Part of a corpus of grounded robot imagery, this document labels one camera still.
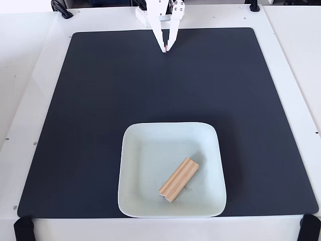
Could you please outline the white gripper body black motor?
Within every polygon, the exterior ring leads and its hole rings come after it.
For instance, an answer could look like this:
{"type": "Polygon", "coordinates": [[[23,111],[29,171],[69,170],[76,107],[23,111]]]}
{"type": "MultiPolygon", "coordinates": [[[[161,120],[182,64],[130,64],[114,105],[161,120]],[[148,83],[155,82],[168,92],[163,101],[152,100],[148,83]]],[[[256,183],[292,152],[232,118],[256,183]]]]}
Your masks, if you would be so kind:
{"type": "Polygon", "coordinates": [[[161,22],[170,20],[170,18],[172,16],[173,6],[174,6],[173,0],[159,1],[159,4],[161,4],[162,7],[165,6],[163,3],[167,3],[167,8],[166,8],[165,12],[159,14],[159,19],[161,22]]]}

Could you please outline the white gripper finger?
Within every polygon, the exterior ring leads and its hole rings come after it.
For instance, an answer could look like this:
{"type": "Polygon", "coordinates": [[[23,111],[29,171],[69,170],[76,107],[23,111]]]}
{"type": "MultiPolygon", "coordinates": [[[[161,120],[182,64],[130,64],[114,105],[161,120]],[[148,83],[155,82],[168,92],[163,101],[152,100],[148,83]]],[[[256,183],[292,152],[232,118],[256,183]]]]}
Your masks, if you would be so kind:
{"type": "Polygon", "coordinates": [[[172,15],[170,20],[170,32],[169,32],[169,39],[166,46],[166,52],[168,52],[171,47],[174,45],[178,31],[179,31],[179,24],[181,19],[185,14],[185,2],[184,1],[174,1],[172,4],[172,15]]]}
{"type": "Polygon", "coordinates": [[[157,43],[163,53],[166,52],[163,41],[160,17],[166,15],[168,1],[164,0],[147,0],[146,11],[149,24],[152,28],[157,43]]]}

